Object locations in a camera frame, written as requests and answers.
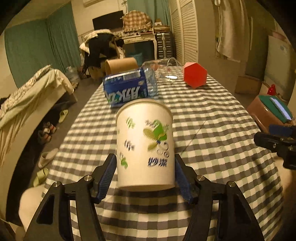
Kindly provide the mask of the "white printed paper cup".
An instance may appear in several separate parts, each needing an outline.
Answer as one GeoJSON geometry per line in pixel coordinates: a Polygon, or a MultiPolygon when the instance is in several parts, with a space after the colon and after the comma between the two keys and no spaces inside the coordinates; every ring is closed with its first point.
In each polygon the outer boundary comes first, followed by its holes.
{"type": "Polygon", "coordinates": [[[175,186],[173,115],[161,102],[145,98],[122,106],[116,115],[117,185],[133,192],[175,186]]]}

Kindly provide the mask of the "clear glass cup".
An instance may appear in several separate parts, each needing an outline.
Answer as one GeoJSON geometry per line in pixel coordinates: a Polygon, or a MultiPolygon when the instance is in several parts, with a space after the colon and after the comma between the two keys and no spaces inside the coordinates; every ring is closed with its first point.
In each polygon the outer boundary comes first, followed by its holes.
{"type": "Polygon", "coordinates": [[[174,82],[181,78],[181,63],[174,57],[164,58],[159,61],[159,78],[174,82]]]}

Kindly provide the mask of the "red small bottle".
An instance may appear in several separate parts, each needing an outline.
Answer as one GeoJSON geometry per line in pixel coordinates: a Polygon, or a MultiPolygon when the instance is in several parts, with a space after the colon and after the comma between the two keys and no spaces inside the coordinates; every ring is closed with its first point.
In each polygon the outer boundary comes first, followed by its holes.
{"type": "Polygon", "coordinates": [[[276,95],[276,86],[275,86],[275,84],[272,84],[271,87],[269,87],[267,94],[270,95],[270,96],[275,96],[276,95]]]}

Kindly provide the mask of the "cardboard box on floor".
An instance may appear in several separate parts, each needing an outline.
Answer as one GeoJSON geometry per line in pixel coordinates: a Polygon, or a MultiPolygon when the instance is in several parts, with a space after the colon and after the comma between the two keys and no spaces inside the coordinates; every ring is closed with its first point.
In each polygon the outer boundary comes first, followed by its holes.
{"type": "Polygon", "coordinates": [[[235,93],[239,94],[258,94],[262,81],[252,76],[238,76],[235,93]]]}

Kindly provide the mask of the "grey white checkered tablecloth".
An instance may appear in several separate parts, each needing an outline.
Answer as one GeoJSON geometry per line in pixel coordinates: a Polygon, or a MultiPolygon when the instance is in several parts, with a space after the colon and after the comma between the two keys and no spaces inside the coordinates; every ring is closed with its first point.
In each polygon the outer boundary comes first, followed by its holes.
{"type": "MultiPolygon", "coordinates": [[[[181,78],[158,80],[157,99],[172,112],[175,151],[197,174],[216,183],[234,181],[265,240],[280,228],[283,193],[273,155],[254,144],[258,131],[241,103],[212,77],[198,89],[181,78]]],[[[88,100],[60,145],[45,187],[78,181],[116,151],[116,109],[102,87],[88,100]]],[[[191,207],[178,188],[126,192],[113,179],[96,212],[107,240],[182,240],[191,207]]]]}

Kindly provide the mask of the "red white sneaker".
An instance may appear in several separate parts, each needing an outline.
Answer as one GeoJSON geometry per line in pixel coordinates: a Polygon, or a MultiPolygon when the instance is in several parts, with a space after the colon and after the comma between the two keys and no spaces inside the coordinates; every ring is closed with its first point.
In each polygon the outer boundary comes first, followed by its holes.
{"type": "Polygon", "coordinates": [[[56,132],[57,128],[50,122],[44,123],[43,128],[38,131],[38,141],[41,145],[50,142],[52,135],[56,132]]]}

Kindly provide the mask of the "hanging white towel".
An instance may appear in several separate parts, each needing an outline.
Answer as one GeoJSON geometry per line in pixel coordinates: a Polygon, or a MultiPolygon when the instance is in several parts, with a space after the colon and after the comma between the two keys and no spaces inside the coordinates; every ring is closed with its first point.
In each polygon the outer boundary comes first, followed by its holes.
{"type": "Polygon", "coordinates": [[[244,1],[214,1],[218,7],[219,37],[217,52],[235,62],[248,59],[250,30],[244,1]]]}

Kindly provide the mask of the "red hexagonal box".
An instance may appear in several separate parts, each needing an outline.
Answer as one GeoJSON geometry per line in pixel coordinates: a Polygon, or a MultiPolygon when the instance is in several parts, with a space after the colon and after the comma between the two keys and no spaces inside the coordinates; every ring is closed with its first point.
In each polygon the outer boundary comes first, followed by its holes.
{"type": "Polygon", "coordinates": [[[183,66],[184,82],[193,89],[206,84],[207,74],[207,70],[196,62],[187,62],[183,66]]]}

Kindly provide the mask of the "bed with beige sheets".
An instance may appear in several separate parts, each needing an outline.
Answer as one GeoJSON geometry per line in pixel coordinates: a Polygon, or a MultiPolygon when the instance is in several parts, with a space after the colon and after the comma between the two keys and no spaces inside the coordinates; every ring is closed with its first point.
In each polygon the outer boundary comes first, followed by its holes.
{"type": "Polygon", "coordinates": [[[11,179],[19,158],[38,124],[65,94],[70,80],[50,66],[39,70],[1,106],[1,218],[7,218],[11,179]]]}

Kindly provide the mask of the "clear plastic water bottle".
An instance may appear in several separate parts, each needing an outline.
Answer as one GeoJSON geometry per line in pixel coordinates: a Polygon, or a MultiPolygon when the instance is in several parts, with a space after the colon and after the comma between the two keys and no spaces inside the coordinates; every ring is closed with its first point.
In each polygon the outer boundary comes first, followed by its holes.
{"type": "Polygon", "coordinates": [[[145,61],[142,64],[142,69],[145,74],[149,96],[155,96],[158,92],[158,84],[156,78],[158,64],[155,61],[145,61]]]}

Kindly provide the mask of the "blue snack package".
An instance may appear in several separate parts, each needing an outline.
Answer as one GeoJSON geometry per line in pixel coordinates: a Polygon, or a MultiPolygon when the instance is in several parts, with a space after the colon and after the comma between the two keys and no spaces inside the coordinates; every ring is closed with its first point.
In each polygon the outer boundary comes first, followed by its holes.
{"type": "Polygon", "coordinates": [[[103,90],[111,108],[149,97],[147,81],[142,68],[104,77],[103,90]]]}

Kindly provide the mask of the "white louvered door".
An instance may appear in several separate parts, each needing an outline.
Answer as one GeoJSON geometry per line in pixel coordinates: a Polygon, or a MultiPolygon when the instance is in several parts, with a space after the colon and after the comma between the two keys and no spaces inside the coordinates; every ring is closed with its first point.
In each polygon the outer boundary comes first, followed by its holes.
{"type": "Polygon", "coordinates": [[[198,26],[195,2],[169,0],[176,58],[181,64],[198,61],[198,26]]]}

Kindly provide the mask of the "brown cardboard tube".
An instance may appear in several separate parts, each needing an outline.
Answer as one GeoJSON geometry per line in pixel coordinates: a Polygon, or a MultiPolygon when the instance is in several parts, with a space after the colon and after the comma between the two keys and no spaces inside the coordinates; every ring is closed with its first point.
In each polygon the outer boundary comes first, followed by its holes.
{"type": "Polygon", "coordinates": [[[135,70],[138,68],[138,64],[135,58],[128,57],[123,59],[112,59],[105,61],[106,75],[114,75],[129,70],[135,70]]]}

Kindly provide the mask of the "chair piled with clothes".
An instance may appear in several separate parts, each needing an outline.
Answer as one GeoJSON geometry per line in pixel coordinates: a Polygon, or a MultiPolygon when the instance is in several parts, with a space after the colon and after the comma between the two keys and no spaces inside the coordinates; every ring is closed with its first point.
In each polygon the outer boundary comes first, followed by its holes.
{"type": "Polygon", "coordinates": [[[82,37],[79,46],[84,58],[83,74],[89,73],[92,79],[98,80],[105,76],[105,61],[125,58],[124,40],[109,29],[92,31],[82,37]]]}

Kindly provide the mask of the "white desk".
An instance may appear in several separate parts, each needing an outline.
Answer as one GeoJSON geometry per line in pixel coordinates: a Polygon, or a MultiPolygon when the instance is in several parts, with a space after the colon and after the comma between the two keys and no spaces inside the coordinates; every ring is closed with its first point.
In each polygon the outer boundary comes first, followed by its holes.
{"type": "Polygon", "coordinates": [[[140,43],[140,42],[147,42],[152,41],[154,45],[154,59],[157,60],[158,58],[158,46],[155,34],[153,32],[146,32],[146,33],[135,33],[132,35],[121,35],[125,44],[133,44],[133,43],[140,43]]]}

